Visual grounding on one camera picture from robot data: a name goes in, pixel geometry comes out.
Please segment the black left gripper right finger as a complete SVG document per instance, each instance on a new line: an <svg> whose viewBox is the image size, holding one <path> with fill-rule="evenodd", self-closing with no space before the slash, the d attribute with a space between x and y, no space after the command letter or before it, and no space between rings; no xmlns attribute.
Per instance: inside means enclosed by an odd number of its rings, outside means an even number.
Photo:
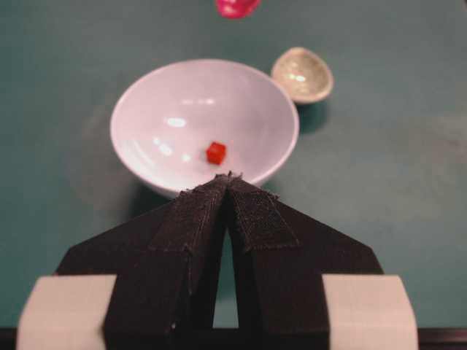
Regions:
<svg viewBox="0 0 467 350"><path fill-rule="evenodd" d="M239 326L263 349L416 349L402 280L373 250L240 178L226 194Z"/></svg>

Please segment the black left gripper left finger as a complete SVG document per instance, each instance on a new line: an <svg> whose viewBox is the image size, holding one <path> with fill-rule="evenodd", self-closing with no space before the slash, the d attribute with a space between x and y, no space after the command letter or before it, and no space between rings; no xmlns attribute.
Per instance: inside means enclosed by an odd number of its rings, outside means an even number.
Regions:
<svg viewBox="0 0 467 350"><path fill-rule="evenodd" d="M70 247L37 279L18 349L169 349L212 326L231 175Z"/></svg>

